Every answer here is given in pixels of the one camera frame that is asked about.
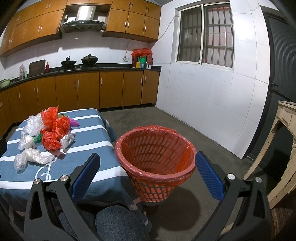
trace range hood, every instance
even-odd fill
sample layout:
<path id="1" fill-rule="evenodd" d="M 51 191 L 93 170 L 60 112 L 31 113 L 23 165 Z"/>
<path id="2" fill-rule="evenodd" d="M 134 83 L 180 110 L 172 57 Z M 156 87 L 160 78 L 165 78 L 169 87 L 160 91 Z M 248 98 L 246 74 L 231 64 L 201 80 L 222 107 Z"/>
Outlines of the range hood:
<path id="1" fill-rule="evenodd" d="M 101 31 L 106 29 L 105 22 L 93 20 L 96 6 L 79 7 L 77 17 L 65 17 L 66 22 L 59 29 L 62 33 L 81 31 Z"/>

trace green bowl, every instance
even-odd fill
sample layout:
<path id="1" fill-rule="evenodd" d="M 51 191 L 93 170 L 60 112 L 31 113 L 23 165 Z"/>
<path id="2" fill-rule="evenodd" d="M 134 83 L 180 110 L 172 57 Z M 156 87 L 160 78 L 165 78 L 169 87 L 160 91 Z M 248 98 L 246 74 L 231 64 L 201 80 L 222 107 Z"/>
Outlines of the green bowl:
<path id="1" fill-rule="evenodd" d="M 0 88 L 4 88 L 5 86 L 8 86 L 10 83 L 10 79 L 5 79 L 0 81 Z"/>

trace orange plastic basket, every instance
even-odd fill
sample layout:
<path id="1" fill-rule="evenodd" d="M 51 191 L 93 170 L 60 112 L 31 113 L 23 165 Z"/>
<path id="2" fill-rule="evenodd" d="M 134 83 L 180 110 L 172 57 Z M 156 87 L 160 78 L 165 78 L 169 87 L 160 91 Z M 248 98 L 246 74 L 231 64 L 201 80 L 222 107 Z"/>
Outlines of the orange plastic basket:
<path id="1" fill-rule="evenodd" d="M 162 126 L 137 127 L 116 142 L 116 156 L 140 200 L 158 205 L 195 170 L 193 144 Z"/>

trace metal bolt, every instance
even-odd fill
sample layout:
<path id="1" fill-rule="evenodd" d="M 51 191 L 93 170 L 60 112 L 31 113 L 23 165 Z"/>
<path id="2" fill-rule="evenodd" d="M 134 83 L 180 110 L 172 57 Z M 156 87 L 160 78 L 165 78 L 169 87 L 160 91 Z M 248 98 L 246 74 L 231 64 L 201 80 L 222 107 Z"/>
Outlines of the metal bolt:
<path id="1" fill-rule="evenodd" d="M 68 176 L 67 175 L 63 175 L 63 176 L 61 176 L 61 181 L 67 181 L 68 180 Z"/>
<path id="2" fill-rule="evenodd" d="M 39 182 L 40 182 L 40 179 L 39 178 L 37 178 L 37 179 L 34 180 L 34 184 L 38 184 Z"/>
<path id="3" fill-rule="evenodd" d="M 258 183 L 261 183 L 261 182 L 262 182 L 262 179 L 259 178 L 259 177 L 256 177 L 255 180 L 256 180 L 256 182 L 258 182 Z"/>
<path id="4" fill-rule="evenodd" d="M 227 178 L 228 178 L 229 180 L 234 180 L 234 179 L 235 179 L 235 175 L 229 173 L 229 174 L 227 175 Z"/>

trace bubble wrap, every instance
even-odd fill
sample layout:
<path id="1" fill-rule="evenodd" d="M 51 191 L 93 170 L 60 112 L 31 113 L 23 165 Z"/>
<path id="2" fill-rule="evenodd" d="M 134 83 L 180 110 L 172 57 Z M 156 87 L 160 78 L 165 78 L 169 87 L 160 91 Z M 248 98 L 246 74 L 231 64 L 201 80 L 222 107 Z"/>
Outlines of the bubble wrap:
<path id="1" fill-rule="evenodd" d="M 38 113 L 36 116 L 31 115 L 27 121 L 27 125 L 24 127 L 23 132 L 29 134 L 30 136 L 37 136 L 40 134 L 42 128 L 45 125 L 43 124 L 41 114 Z"/>

